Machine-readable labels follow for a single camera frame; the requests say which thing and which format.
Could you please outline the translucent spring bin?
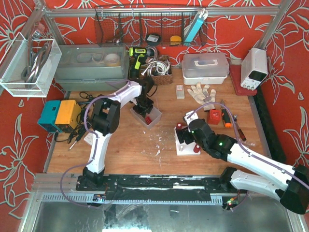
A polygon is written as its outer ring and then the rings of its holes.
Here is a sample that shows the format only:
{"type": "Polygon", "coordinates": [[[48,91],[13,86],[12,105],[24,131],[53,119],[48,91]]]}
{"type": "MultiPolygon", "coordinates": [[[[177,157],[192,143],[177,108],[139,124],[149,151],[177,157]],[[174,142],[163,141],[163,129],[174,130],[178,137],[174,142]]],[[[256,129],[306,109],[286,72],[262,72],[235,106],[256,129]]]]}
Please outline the translucent spring bin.
{"type": "Polygon", "coordinates": [[[149,114],[146,114],[145,117],[137,114],[133,108],[130,109],[131,114],[133,117],[146,129],[150,130],[154,127],[161,119],[162,113],[155,107],[151,110],[149,114]]]}

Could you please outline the red square block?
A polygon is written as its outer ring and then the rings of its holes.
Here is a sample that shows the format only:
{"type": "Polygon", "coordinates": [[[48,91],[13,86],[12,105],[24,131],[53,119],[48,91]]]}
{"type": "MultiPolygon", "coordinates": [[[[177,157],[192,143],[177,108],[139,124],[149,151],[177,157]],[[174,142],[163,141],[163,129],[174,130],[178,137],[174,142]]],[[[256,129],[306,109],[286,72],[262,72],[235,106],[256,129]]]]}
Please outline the red square block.
{"type": "Polygon", "coordinates": [[[221,121],[221,111],[216,109],[211,109],[208,112],[207,123],[211,125],[218,125],[221,121]]]}

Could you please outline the orange black screwdriver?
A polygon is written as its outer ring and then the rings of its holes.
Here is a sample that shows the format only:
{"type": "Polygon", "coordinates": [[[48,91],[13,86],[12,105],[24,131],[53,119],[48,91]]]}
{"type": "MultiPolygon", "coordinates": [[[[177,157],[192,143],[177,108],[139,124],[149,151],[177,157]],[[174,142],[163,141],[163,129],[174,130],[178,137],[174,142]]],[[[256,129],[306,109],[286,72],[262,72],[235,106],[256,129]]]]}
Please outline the orange black screwdriver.
{"type": "Polygon", "coordinates": [[[223,124],[226,128],[231,128],[231,120],[230,117],[228,115],[227,110],[221,106],[221,113],[222,113],[222,120],[223,120],[223,124]]]}

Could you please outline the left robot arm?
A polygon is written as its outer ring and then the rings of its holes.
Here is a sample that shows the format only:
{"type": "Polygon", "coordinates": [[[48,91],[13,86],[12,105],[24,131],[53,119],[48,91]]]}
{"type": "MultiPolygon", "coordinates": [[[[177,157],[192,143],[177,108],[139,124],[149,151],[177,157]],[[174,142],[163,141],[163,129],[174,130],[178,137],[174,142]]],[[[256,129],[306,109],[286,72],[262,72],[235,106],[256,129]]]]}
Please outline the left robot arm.
{"type": "Polygon", "coordinates": [[[127,81],[127,83],[110,95],[100,95],[90,104],[94,105],[90,124],[92,127],[93,143],[83,176],[96,185],[103,183],[105,156],[109,140],[116,131],[120,121],[120,110],[128,102],[134,102],[133,110],[146,118],[153,109],[153,101],[148,93],[155,85],[151,77],[127,81]]]}

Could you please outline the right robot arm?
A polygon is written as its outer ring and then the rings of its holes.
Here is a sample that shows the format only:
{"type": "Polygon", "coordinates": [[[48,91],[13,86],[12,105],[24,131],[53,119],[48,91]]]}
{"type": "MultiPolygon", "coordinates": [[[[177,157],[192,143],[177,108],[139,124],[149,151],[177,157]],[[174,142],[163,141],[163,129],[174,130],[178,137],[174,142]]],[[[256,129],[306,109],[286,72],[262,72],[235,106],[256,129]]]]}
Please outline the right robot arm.
{"type": "Polygon", "coordinates": [[[225,191],[235,188],[256,192],[296,214],[305,214],[309,206],[308,167],[294,167],[260,155],[230,136],[216,134],[203,119],[185,116],[184,121],[193,141],[206,153],[252,172],[227,167],[220,176],[225,191]]]}

